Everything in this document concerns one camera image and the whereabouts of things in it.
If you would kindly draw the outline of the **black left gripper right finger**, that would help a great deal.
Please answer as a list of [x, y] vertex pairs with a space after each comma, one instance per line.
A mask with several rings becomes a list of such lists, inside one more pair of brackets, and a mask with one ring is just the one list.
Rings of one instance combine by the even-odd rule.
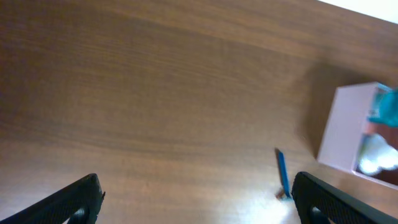
[[397, 224], [397, 219], [308, 172], [295, 176], [292, 197], [302, 223]]

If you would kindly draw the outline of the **clear foam soap pump bottle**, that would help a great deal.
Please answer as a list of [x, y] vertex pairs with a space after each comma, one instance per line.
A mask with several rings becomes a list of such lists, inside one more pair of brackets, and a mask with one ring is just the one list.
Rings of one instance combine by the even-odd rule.
[[372, 134], [364, 141], [358, 168], [362, 173], [370, 176], [383, 170], [397, 169], [397, 150], [380, 134]]

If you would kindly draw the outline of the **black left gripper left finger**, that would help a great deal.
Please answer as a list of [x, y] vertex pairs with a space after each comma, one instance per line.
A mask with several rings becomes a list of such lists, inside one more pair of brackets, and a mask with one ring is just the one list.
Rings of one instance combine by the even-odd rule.
[[88, 174], [43, 200], [1, 220], [1, 224], [95, 224], [105, 193], [98, 176]]

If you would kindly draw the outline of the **teal mouthwash bottle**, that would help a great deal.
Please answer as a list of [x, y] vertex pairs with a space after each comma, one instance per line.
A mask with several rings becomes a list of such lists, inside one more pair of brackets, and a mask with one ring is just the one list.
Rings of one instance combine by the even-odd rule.
[[397, 89], [377, 84], [368, 120], [397, 128]]

